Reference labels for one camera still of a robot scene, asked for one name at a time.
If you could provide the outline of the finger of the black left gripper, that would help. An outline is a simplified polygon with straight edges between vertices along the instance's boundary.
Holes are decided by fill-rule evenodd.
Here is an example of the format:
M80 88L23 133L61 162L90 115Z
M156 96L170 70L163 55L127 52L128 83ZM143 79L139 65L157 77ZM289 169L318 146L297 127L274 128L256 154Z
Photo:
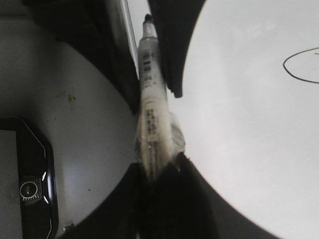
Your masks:
M183 96L183 73L190 41L204 0L149 0L159 40L161 71L176 98Z
M31 19L87 59L114 86L132 114L140 106L136 65L120 0L23 0Z

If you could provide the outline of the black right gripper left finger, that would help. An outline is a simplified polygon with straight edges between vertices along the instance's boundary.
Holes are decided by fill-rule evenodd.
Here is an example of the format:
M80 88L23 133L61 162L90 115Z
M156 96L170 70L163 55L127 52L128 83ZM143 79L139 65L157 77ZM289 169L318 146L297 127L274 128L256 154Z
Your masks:
M143 185L142 166L131 164L110 195L61 239L135 239Z

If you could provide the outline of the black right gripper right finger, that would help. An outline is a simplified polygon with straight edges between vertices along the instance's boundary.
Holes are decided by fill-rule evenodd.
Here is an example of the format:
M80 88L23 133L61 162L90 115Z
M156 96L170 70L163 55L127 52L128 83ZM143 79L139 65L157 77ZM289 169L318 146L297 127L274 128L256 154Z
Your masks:
M233 208L179 153L152 184L147 238L275 239L276 235Z

